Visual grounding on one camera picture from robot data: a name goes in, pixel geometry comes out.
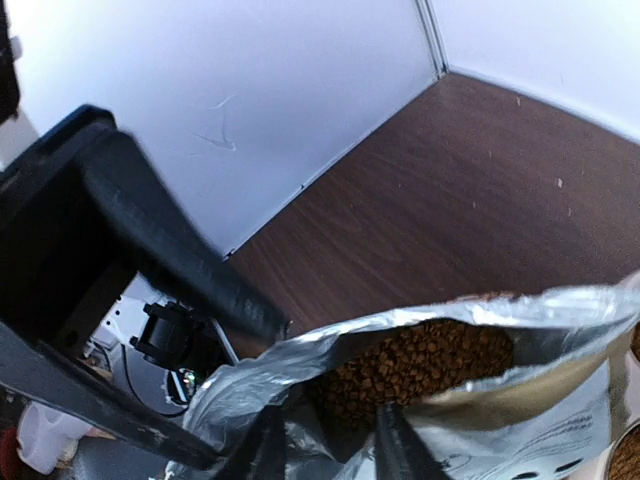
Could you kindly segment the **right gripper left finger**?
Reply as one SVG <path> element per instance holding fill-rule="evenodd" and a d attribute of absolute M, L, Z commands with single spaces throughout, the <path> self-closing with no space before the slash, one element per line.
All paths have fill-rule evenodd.
<path fill-rule="evenodd" d="M 279 407 L 265 407 L 224 465 L 225 479 L 284 479 L 285 425 Z"/>

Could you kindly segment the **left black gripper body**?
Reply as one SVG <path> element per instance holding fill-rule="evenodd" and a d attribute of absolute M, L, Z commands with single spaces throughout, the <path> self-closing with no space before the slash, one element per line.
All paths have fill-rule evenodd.
<path fill-rule="evenodd" d="M 83 105 L 1 175 L 1 320 L 58 350 L 79 350 L 136 271 L 89 195 L 79 154 L 114 130 Z"/>

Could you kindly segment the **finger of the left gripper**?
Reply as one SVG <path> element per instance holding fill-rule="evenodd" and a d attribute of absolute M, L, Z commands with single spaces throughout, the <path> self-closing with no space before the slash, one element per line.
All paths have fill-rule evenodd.
<path fill-rule="evenodd" d="M 116 438 L 197 470 L 215 449 L 129 397 L 90 368 L 1 325 L 1 385 L 98 427 Z"/>
<path fill-rule="evenodd" d="M 85 147 L 82 180 L 151 286 L 239 333 L 286 338 L 286 316 L 201 237 L 132 136 L 110 132 Z"/>

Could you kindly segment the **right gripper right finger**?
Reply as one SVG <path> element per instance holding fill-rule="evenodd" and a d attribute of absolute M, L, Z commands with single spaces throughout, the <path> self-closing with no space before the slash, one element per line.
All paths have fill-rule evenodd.
<path fill-rule="evenodd" d="M 445 478 L 440 464 L 395 404 L 384 405 L 376 412 L 374 455 L 377 479 Z"/>

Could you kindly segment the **dog food bag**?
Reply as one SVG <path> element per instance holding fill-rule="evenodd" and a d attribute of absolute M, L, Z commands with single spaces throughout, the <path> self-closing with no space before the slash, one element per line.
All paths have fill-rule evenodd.
<path fill-rule="evenodd" d="M 216 453 L 169 479 L 562 479 L 631 415 L 639 289 L 562 287 L 381 312 L 218 369 L 186 429 Z"/>

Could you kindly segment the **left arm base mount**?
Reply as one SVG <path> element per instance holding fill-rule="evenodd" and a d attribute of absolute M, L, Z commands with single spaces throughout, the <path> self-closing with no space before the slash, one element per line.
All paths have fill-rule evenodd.
<path fill-rule="evenodd" d="M 214 320 L 172 301 L 147 304 L 143 312 L 147 321 L 129 343 L 144 360 L 166 371 L 167 395 L 177 406 L 187 407 L 216 370 L 238 362 Z"/>

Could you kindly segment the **left aluminium frame post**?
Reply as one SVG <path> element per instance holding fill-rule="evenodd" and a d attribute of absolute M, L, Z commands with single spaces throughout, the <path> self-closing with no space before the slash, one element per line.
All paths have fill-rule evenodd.
<path fill-rule="evenodd" d="M 437 24 L 435 9 L 429 0 L 416 0 L 422 27 L 431 54 L 432 63 L 436 71 L 436 77 L 441 79 L 448 73 L 448 62 L 441 33 Z"/>

